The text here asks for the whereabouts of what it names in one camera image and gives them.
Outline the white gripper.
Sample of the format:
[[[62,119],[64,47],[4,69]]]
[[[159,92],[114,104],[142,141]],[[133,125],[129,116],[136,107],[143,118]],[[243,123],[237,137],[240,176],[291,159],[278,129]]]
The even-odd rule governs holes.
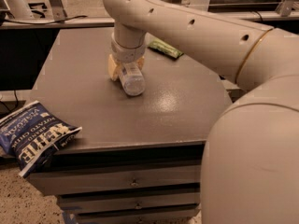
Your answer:
[[[137,48],[126,48],[121,46],[114,37],[111,37],[112,55],[108,56],[108,73],[112,81],[119,78],[122,63],[137,62],[137,67],[142,70],[144,66],[144,53],[146,44],[142,43]]]

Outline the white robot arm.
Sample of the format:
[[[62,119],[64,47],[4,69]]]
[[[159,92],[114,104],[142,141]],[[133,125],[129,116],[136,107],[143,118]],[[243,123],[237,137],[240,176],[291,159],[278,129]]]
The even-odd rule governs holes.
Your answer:
[[[103,4],[117,60],[151,34],[233,86],[206,139],[202,224],[299,224],[299,36],[162,0]]]

